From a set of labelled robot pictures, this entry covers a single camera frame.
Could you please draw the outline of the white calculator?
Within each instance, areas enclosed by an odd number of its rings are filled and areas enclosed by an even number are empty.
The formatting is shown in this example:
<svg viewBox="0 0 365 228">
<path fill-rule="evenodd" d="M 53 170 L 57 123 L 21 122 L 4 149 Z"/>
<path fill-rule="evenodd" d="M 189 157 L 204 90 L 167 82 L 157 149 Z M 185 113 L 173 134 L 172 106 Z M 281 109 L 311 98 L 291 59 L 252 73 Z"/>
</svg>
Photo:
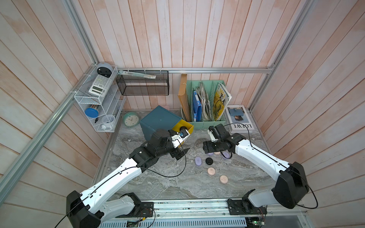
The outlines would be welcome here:
<svg viewBox="0 0 365 228">
<path fill-rule="evenodd" d="M 111 85 L 112 80 L 110 78 L 97 75 L 88 92 L 97 97 L 105 97 Z"/>
</svg>

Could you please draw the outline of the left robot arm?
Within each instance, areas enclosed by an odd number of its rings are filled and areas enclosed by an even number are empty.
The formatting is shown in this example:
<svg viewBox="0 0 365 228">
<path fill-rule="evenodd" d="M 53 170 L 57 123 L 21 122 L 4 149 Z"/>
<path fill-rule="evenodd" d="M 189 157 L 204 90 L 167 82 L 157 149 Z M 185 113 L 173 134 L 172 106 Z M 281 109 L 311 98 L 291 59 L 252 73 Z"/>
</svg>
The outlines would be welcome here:
<svg viewBox="0 0 365 228">
<path fill-rule="evenodd" d="M 110 200 L 110 197 L 129 181 L 149 171 L 160 157 L 167 154 L 177 160 L 186 157 L 188 149 L 182 144 L 190 135 L 185 127 L 179 132 L 158 129 L 107 177 L 81 193 L 71 192 L 67 196 L 66 217 L 72 227 L 97 228 L 118 216 L 136 215 L 141 209 L 141 201 L 134 193 L 127 193 L 117 200 Z"/>
</svg>

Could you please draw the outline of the yellow drawer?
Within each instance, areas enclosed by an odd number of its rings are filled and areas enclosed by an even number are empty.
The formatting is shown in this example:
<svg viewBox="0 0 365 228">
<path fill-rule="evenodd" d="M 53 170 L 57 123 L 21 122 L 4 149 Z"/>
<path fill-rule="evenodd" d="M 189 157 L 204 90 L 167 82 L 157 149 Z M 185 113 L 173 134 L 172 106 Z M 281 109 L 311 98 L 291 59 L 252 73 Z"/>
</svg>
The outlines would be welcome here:
<svg viewBox="0 0 365 228">
<path fill-rule="evenodd" d="M 186 122 L 185 120 L 181 119 L 173 128 L 175 132 L 180 132 L 181 127 L 186 127 L 189 134 L 192 134 L 194 131 L 194 126 L 190 124 L 189 122 Z"/>
</svg>

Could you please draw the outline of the pink earphone case bottom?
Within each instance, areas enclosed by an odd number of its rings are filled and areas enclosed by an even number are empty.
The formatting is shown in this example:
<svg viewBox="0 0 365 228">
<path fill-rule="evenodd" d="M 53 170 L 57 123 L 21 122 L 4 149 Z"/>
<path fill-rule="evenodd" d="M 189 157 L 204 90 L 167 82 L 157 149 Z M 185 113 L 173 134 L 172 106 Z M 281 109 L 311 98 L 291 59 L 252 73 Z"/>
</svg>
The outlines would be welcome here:
<svg viewBox="0 0 365 228">
<path fill-rule="evenodd" d="M 227 184 L 227 183 L 228 183 L 228 177 L 227 177 L 226 175 L 221 175 L 221 176 L 219 177 L 219 181 L 220 181 L 220 183 L 222 183 L 222 184 Z"/>
</svg>

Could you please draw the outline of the round grey speaker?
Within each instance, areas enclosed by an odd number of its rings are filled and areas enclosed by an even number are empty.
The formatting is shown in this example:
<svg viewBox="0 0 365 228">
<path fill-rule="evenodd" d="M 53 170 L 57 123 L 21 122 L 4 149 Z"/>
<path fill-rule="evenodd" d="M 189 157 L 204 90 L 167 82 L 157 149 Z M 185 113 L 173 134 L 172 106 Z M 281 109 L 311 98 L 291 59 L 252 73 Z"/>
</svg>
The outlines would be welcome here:
<svg viewBox="0 0 365 228">
<path fill-rule="evenodd" d="M 113 67 L 108 63 L 99 63 L 97 65 L 97 74 L 110 78 L 113 72 Z"/>
</svg>

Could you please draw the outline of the blue lid jar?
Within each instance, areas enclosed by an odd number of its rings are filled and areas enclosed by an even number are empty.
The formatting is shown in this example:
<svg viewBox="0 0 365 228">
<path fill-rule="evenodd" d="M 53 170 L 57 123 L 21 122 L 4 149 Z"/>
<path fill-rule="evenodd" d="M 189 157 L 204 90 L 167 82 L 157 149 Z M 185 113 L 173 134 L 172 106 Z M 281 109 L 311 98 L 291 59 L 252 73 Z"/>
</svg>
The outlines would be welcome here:
<svg viewBox="0 0 365 228">
<path fill-rule="evenodd" d="M 99 116 L 99 105 L 92 104 L 88 108 L 85 109 L 84 113 L 87 117 L 97 118 Z"/>
</svg>

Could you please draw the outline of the green alarm clock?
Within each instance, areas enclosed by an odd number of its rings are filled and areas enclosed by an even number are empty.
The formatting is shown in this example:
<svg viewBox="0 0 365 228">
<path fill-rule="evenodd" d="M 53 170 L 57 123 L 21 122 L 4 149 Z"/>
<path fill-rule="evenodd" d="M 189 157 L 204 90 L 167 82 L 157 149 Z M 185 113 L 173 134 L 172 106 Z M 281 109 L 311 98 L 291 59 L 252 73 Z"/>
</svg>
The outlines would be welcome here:
<svg viewBox="0 0 365 228">
<path fill-rule="evenodd" d="M 137 126 L 140 122 L 140 118 L 136 112 L 128 112 L 123 116 L 123 123 L 126 127 Z"/>
</svg>

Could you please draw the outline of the purple earphone case left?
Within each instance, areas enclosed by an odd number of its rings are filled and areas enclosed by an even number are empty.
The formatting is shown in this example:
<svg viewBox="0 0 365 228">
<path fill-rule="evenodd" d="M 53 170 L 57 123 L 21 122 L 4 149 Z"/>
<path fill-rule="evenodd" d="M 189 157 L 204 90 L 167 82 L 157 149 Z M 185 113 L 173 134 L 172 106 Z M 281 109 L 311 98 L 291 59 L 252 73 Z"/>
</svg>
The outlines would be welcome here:
<svg viewBox="0 0 365 228">
<path fill-rule="evenodd" d="M 201 166 L 201 164 L 202 164 L 202 159 L 201 159 L 201 157 L 199 157 L 199 156 L 195 157 L 194 162 L 195 162 L 195 164 L 196 164 L 197 166 Z"/>
</svg>

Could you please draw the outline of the LOEWE book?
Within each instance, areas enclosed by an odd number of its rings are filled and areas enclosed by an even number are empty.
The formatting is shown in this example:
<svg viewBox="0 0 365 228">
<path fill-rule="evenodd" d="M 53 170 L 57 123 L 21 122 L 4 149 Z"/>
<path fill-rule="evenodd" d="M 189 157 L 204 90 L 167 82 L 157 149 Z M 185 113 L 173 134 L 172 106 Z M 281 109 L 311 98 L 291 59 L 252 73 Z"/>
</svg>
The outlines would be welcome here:
<svg viewBox="0 0 365 228">
<path fill-rule="evenodd" d="M 231 134 L 248 133 L 255 129 L 243 105 L 227 105 L 225 117 Z"/>
</svg>

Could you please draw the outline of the pink earphone case middle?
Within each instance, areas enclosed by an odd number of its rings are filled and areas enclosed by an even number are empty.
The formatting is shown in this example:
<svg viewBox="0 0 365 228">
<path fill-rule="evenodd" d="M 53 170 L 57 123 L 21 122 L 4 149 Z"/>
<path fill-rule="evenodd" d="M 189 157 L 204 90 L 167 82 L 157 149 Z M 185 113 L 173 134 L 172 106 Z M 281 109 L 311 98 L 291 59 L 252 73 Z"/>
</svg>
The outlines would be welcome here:
<svg viewBox="0 0 365 228">
<path fill-rule="evenodd" d="M 207 173 L 210 175 L 210 176 L 214 176 L 216 174 L 216 171 L 213 167 L 209 167 L 207 169 Z"/>
</svg>

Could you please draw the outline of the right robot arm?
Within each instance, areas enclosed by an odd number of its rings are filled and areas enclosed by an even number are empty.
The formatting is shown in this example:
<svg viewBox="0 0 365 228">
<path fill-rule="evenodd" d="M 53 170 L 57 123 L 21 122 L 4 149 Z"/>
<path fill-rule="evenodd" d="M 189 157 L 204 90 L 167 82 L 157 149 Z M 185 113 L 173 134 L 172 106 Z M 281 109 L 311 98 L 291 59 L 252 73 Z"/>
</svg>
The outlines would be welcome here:
<svg viewBox="0 0 365 228">
<path fill-rule="evenodd" d="M 305 170 L 300 163 L 281 160 L 260 149 L 250 138 L 241 134 L 230 135 L 222 124 L 210 126 L 208 134 L 211 139 L 203 143 L 206 154 L 228 151 L 230 155 L 239 155 L 261 168 L 276 182 L 272 189 L 253 189 L 242 197 L 241 203 L 246 213 L 254 208 L 273 204 L 293 209 L 311 191 Z"/>
</svg>

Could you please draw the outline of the teal drawer cabinet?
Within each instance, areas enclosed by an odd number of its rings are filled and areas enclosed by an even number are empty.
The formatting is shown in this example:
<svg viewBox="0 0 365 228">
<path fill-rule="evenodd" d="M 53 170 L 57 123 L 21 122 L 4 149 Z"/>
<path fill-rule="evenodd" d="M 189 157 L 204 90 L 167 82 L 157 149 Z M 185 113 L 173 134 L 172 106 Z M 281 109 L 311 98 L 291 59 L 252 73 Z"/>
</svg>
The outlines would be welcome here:
<svg viewBox="0 0 365 228">
<path fill-rule="evenodd" d="M 167 109 L 158 106 L 139 123 L 142 128 L 144 138 L 149 141 L 152 134 L 158 129 L 171 130 L 182 118 Z"/>
</svg>

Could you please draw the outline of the green file organizer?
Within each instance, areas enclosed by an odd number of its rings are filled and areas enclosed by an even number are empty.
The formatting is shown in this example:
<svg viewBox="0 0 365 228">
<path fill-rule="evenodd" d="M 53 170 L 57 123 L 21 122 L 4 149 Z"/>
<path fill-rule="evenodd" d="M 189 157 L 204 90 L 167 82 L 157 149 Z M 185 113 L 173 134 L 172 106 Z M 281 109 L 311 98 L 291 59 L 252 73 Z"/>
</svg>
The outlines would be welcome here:
<svg viewBox="0 0 365 228">
<path fill-rule="evenodd" d="M 187 95 L 187 101 L 188 101 L 188 105 L 189 105 L 189 115 L 191 118 L 190 123 L 194 126 L 195 130 L 196 129 L 208 129 L 209 126 L 225 123 L 225 118 L 223 116 L 220 118 L 219 121 L 214 121 L 214 120 L 211 121 L 209 119 L 204 118 L 203 112 L 202 112 L 201 121 L 193 122 L 194 114 L 193 114 L 193 110 L 192 110 L 192 108 L 193 108 L 192 96 L 193 96 L 193 91 L 199 87 L 201 82 L 204 86 L 205 92 L 208 95 L 207 100 L 209 101 L 211 108 L 213 107 L 213 99 L 214 99 L 216 87 L 218 86 L 219 83 L 222 83 L 223 85 L 225 85 L 224 81 L 222 81 L 222 80 L 203 80 L 203 81 L 188 80 L 187 81 L 186 95 Z"/>
</svg>

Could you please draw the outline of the yellow magazine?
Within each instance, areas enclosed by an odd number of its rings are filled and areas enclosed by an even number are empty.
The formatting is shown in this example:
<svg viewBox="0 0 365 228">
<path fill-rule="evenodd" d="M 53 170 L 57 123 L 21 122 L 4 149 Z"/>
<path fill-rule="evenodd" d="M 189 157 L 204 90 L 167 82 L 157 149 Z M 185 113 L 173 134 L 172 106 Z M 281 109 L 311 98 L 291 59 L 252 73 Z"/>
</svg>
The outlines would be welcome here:
<svg viewBox="0 0 365 228">
<path fill-rule="evenodd" d="M 223 83 L 218 83 L 213 97 L 213 118 L 219 121 L 232 96 Z"/>
</svg>

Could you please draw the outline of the newspapers in organizer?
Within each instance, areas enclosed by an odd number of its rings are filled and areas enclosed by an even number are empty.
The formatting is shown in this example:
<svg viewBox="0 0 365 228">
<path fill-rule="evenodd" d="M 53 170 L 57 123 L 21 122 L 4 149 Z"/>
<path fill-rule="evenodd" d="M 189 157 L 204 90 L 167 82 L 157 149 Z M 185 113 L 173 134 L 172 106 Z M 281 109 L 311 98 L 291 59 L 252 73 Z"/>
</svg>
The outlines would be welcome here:
<svg viewBox="0 0 365 228">
<path fill-rule="evenodd" d="M 199 98 L 200 98 L 201 104 L 202 104 L 202 120 L 203 121 L 214 121 L 209 96 L 205 90 L 203 82 L 199 83 L 199 87 L 197 88 L 197 93 L 199 95 Z"/>
</svg>

